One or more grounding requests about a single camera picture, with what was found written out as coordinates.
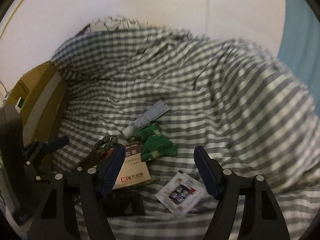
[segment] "blue gripper pad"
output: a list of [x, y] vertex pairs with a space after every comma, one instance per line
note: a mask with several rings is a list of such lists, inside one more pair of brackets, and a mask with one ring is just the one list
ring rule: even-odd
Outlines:
[[220, 200], [223, 193], [221, 188], [223, 169], [219, 162], [211, 159], [202, 146], [195, 148], [193, 158], [208, 194]]
[[118, 144], [111, 155], [108, 158], [103, 159], [97, 166], [98, 186], [96, 191], [100, 192], [103, 198], [112, 191], [124, 163], [124, 158], [125, 147]]

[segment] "white packet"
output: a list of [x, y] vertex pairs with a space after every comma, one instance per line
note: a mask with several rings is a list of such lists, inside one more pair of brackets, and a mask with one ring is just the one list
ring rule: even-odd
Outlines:
[[155, 196], [172, 214], [186, 216], [205, 193], [199, 181], [178, 172]]

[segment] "silver screw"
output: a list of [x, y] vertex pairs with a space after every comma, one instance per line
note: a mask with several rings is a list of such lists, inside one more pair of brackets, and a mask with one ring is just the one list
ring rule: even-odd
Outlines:
[[224, 170], [223, 170], [223, 174], [224, 174], [224, 175], [231, 175], [231, 174], [232, 174], [232, 171], [229, 170], [229, 169], [224, 169]]
[[256, 179], [258, 181], [263, 181], [264, 180], [264, 177], [262, 175], [257, 175]]
[[61, 173], [56, 174], [56, 176], [54, 176], [54, 178], [56, 180], [62, 179], [63, 175]]
[[96, 173], [96, 171], [97, 171], [97, 169], [96, 168], [90, 168], [90, 169], [88, 169], [88, 173], [89, 174], [95, 174]]

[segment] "blue fabric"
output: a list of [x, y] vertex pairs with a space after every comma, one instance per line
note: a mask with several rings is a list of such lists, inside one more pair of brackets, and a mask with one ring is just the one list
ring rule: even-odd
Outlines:
[[286, 0], [278, 58], [308, 85], [320, 116], [320, 23], [305, 0]]

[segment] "striped fabric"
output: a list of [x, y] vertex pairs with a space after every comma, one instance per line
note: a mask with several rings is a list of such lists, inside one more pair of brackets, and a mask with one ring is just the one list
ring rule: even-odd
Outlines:
[[[197, 145], [241, 176], [263, 174], [292, 239], [310, 225], [320, 208], [313, 98], [284, 64], [253, 44], [158, 28], [102, 31], [66, 41], [52, 61], [71, 94], [60, 127], [70, 144], [55, 154], [56, 169], [75, 168], [105, 135], [124, 139], [120, 131], [158, 100], [171, 109], [157, 122], [178, 154], [148, 164], [155, 181], [137, 190], [146, 216], [108, 219], [117, 239], [202, 239], [217, 206], [211, 196], [187, 217], [175, 217], [154, 196], [178, 170], [201, 181]], [[230, 239], [237, 238], [243, 202]], [[81, 205], [76, 211], [87, 239]]]

